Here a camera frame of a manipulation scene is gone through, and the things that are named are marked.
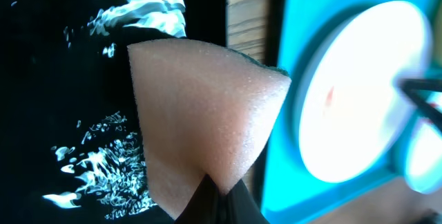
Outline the pink sponge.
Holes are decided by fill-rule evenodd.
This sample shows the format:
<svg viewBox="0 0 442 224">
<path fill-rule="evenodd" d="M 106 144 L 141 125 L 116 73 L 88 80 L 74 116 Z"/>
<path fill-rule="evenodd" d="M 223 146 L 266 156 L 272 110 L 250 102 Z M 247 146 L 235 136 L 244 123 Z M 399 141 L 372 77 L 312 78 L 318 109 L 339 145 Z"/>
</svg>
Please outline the pink sponge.
<svg viewBox="0 0 442 224">
<path fill-rule="evenodd" d="M 291 78 L 190 39 L 131 44 L 128 56 L 151 198 L 177 218 L 204 176 L 228 193 L 264 149 Z"/>
</svg>

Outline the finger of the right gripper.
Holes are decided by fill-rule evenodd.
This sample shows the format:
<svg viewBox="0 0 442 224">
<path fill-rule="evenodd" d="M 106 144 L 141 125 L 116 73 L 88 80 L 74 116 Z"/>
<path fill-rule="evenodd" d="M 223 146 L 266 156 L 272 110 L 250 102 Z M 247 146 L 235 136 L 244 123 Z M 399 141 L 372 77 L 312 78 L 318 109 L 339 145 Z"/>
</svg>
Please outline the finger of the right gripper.
<svg viewBox="0 0 442 224">
<path fill-rule="evenodd" d="M 400 89 L 417 106 L 424 117 L 429 118 L 438 131 L 441 130 L 441 112 L 427 103 L 419 91 L 441 92 L 439 79 L 404 79 L 400 82 Z"/>
</svg>

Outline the white plate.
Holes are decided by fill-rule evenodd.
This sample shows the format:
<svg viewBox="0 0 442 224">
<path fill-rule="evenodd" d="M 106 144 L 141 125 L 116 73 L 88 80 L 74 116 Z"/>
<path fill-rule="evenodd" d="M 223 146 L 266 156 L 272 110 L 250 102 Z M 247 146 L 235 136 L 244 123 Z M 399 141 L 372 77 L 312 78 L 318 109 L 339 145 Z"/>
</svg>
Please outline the white plate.
<svg viewBox="0 0 442 224">
<path fill-rule="evenodd" d="M 432 33 L 413 3 L 389 1 L 333 29 L 300 81 L 300 156 L 307 171 L 341 183 L 368 170 L 414 111 L 400 90 L 430 63 Z"/>
</svg>

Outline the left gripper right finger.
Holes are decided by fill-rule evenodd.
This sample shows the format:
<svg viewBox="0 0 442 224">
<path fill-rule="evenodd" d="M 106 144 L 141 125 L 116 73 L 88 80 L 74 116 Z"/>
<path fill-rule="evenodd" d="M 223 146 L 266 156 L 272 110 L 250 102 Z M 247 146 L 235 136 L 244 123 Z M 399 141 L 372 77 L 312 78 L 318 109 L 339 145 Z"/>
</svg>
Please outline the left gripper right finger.
<svg viewBox="0 0 442 224">
<path fill-rule="evenodd" d="M 269 224 L 242 180 L 220 198 L 221 224 Z"/>
</svg>

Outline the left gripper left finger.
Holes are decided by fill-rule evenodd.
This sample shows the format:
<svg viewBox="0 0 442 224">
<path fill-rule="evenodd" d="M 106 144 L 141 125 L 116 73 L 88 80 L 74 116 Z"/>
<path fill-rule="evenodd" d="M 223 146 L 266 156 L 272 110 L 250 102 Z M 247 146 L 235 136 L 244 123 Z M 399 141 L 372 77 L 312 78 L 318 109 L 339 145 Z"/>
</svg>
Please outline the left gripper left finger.
<svg viewBox="0 0 442 224">
<path fill-rule="evenodd" d="M 218 187 L 206 174 L 174 224 L 216 224 L 219 196 Z"/>
</svg>

